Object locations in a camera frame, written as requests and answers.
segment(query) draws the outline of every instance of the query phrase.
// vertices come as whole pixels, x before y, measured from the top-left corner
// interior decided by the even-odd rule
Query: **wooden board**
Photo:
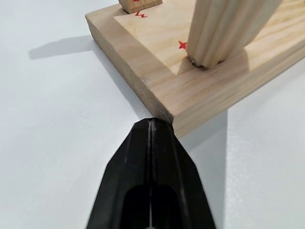
[[[284,0],[255,40],[210,70],[185,51],[195,0],[140,13],[119,4],[86,15],[96,43],[153,116],[183,136],[305,57],[305,3]]]

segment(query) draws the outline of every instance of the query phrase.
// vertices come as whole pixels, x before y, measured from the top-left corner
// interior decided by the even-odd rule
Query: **white surface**
[[[0,3],[0,228],[84,229],[105,166],[151,115],[92,41],[116,0]],[[305,228],[305,60],[181,139],[218,229]]]

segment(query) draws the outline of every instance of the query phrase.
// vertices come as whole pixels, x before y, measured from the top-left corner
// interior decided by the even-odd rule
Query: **black plastic object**
[[[215,229],[197,169],[157,119],[134,124],[108,163],[87,229]]]

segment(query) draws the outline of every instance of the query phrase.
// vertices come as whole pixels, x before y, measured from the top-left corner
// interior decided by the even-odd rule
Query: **red marking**
[[[186,49],[186,43],[187,43],[187,42],[181,42],[181,41],[179,41],[179,43],[180,43],[179,49]]]
[[[138,11],[135,15],[136,16],[141,16],[142,18],[147,18],[147,16],[145,16],[145,14],[140,14],[140,11]]]

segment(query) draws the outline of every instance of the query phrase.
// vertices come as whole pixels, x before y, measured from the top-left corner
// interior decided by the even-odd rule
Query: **red star mark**
[[[179,43],[180,43],[179,49],[186,49],[186,43],[187,43],[187,42],[181,42],[181,41],[179,41]]]

